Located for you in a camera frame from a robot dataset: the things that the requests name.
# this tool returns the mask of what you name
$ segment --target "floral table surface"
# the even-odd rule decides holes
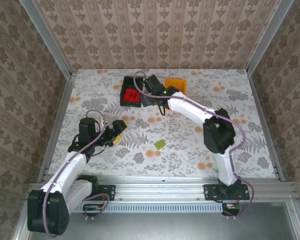
[[[125,120],[129,127],[121,140],[94,156],[82,173],[114,176],[217,177],[216,158],[204,145],[201,126],[185,116],[167,110],[161,116],[157,106],[121,107],[120,91],[124,76],[133,69],[79,70],[65,113],[49,173],[64,161],[79,121],[89,109],[102,111],[108,122]],[[263,129],[246,71],[243,69],[150,69],[147,76],[186,79],[186,95],[212,109],[224,108],[240,123],[247,143],[233,153],[236,172],[242,177],[275,178]],[[97,113],[92,117],[101,120]],[[242,135],[235,129],[235,143]],[[164,140],[158,151],[154,144]]]

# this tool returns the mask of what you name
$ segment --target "green sponge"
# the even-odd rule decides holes
[[[165,141],[160,140],[160,141],[158,141],[157,143],[155,143],[154,146],[155,146],[156,149],[160,150],[160,149],[162,149],[164,146],[166,146],[166,143],[165,143]]]

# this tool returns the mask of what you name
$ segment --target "wall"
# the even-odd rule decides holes
[[[284,175],[300,198],[300,0],[295,0],[253,73]]]
[[[279,0],[33,0],[73,71],[244,69]]]
[[[36,182],[65,79],[18,0],[0,0],[0,240]]]

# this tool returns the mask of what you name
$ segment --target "red object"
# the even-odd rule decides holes
[[[125,90],[125,93],[123,96],[123,101],[138,103],[138,102],[140,102],[140,96],[141,96],[141,93],[138,92],[137,90],[135,90],[133,88],[127,88]]]

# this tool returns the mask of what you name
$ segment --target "orange container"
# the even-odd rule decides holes
[[[187,94],[187,81],[185,79],[166,78],[164,87],[167,88],[169,86],[179,89],[184,95]]]

